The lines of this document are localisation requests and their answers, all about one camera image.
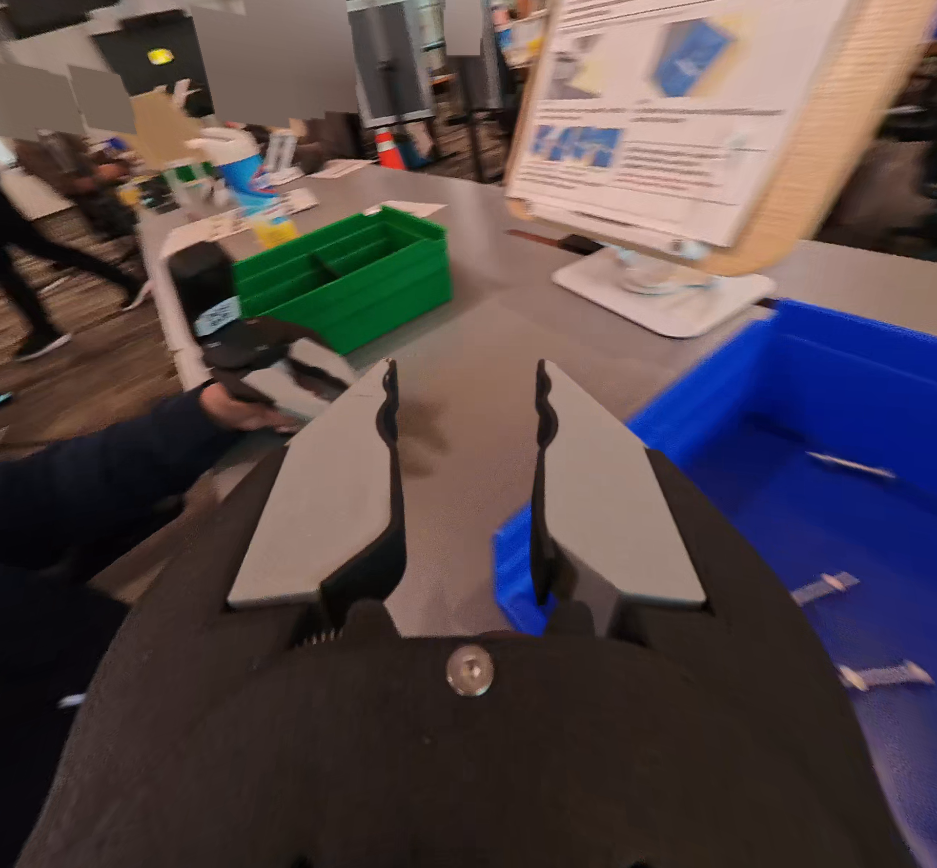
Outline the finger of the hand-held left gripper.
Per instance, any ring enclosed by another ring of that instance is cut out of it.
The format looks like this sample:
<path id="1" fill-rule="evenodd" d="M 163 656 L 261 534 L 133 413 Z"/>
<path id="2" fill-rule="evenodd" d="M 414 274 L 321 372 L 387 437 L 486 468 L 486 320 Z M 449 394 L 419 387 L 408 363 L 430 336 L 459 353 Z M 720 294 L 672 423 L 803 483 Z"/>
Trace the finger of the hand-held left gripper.
<path id="1" fill-rule="evenodd" d="M 344 393 L 359 379 L 342 355 L 309 337 L 293 341 L 286 359 L 294 380 L 310 392 Z"/>
<path id="2" fill-rule="evenodd" d="M 232 378 L 236 398 L 305 422 L 326 412 L 344 392 L 343 380 L 306 364 L 276 364 Z"/>

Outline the printed instruction sheet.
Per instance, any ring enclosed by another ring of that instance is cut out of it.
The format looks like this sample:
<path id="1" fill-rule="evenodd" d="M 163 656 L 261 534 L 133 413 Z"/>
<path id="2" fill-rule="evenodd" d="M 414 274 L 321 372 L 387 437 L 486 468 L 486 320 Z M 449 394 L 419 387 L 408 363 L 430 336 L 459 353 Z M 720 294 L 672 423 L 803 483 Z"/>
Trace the printed instruction sheet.
<path id="1" fill-rule="evenodd" d="M 559 0 L 506 195 L 655 248 L 729 248 L 857 0 Z"/>

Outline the person's left hand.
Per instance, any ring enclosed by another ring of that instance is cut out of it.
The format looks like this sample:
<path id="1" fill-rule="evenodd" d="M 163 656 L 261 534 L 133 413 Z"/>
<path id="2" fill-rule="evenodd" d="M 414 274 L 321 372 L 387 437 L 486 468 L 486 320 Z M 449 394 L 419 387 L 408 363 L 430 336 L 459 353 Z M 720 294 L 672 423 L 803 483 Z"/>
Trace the person's left hand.
<path id="1" fill-rule="evenodd" d="M 217 382 L 211 382 L 201 390 L 199 405 L 205 415 L 223 429 L 244 433 L 272 430 L 291 435 L 304 426 L 303 422 L 280 412 L 274 406 L 234 397 Z"/>

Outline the instruction sheet on stand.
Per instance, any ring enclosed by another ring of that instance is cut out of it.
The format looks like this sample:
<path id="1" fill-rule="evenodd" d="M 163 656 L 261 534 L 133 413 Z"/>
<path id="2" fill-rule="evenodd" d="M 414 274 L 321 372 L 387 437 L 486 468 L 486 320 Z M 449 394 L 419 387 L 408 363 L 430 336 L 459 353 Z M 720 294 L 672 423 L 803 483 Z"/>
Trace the instruction sheet on stand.
<path id="1" fill-rule="evenodd" d="M 823 223 L 922 54 L 934 13 L 935 0 L 857 0 L 778 170 L 729 248 L 687 240 L 657 248 L 613 239 L 580 224 L 533 215 L 506 195 L 540 53 L 510 149 L 503 187 L 509 209 L 520 218 L 604 244 L 602 252 L 556 271 L 552 279 L 560 288 L 658 335 L 682 339 L 709 333 L 771 295 L 776 286 L 762 271 L 786 258 Z"/>

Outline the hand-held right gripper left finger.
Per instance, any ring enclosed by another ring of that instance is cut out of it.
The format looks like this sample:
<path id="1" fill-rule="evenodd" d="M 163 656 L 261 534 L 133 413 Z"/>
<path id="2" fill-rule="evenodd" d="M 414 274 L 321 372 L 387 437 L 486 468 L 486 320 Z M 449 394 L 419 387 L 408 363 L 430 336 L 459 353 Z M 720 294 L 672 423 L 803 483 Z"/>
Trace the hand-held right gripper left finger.
<path id="1" fill-rule="evenodd" d="M 300 605 L 315 627 L 343 627 L 394 592 L 407 567 L 399 404 L 397 364 L 381 359 L 291 439 L 228 609 Z"/>

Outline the blue plastic bin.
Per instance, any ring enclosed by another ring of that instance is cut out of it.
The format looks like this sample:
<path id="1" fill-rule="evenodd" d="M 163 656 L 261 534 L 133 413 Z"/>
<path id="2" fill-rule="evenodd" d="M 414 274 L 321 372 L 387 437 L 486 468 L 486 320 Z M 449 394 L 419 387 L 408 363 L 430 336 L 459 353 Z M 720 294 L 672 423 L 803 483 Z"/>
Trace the blue plastic bin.
<path id="1" fill-rule="evenodd" d="M 493 540 L 524 636 L 494 644 L 469 792 L 515 866 L 935 866 L 935 685 L 847 689 L 837 666 L 935 680 L 935 336 L 780 300 L 625 426 L 707 594 L 539 607 L 531 506 Z M 892 470 L 827 469 L 807 451 Z M 860 584 L 803 607 L 822 573 Z"/>

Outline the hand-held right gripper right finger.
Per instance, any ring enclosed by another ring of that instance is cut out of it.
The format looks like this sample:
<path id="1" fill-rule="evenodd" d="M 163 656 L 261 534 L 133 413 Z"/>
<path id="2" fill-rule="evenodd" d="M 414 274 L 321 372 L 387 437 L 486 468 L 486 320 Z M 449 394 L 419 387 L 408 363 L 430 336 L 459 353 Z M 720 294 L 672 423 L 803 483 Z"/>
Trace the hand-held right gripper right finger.
<path id="1" fill-rule="evenodd" d="M 535 603 L 582 603 L 603 636 L 615 632 L 627 608 L 703 608 L 704 585 L 648 447 L 546 359 L 537 364 L 535 410 Z"/>

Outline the grey mobile whiteboard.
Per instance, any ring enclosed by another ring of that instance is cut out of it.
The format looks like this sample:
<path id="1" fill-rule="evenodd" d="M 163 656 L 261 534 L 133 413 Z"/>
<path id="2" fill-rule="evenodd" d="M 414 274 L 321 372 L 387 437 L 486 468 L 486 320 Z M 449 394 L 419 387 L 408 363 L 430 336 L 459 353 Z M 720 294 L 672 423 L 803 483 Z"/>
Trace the grey mobile whiteboard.
<path id="1" fill-rule="evenodd" d="M 346 0 L 363 126 L 376 130 L 431 118 L 434 95 L 417 0 Z"/>

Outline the green plastic bin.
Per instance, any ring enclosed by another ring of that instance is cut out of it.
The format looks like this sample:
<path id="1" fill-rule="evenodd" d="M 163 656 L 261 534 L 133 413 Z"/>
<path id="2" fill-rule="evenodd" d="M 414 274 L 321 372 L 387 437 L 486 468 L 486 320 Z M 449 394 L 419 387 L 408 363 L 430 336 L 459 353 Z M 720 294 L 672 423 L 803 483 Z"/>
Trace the green plastic bin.
<path id="1" fill-rule="evenodd" d="M 452 299 L 448 231 L 380 206 L 232 267 L 244 316 L 301 325 L 341 354 Z"/>

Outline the yellow container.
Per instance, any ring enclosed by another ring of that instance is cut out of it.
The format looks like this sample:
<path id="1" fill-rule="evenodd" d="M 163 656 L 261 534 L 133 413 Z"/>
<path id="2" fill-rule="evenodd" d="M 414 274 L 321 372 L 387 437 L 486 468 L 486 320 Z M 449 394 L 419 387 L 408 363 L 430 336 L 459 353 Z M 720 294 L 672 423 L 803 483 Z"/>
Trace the yellow container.
<path id="1" fill-rule="evenodd" d="M 287 244 L 300 236 L 290 215 L 278 215 L 273 218 L 266 215 L 254 215 L 246 218 L 246 222 L 264 249 Z"/>

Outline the person's left forearm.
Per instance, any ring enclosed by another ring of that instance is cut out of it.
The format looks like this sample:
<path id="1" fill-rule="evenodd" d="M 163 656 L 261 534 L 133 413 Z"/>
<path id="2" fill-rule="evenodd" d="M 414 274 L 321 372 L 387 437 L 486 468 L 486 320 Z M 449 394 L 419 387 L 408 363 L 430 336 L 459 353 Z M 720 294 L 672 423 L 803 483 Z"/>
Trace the person's left forearm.
<path id="1" fill-rule="evenodd" d="M 201 391 L 1 466 L 1 561 L 37 571 L 185 493 L 238 435 L 212 419 Z"/>

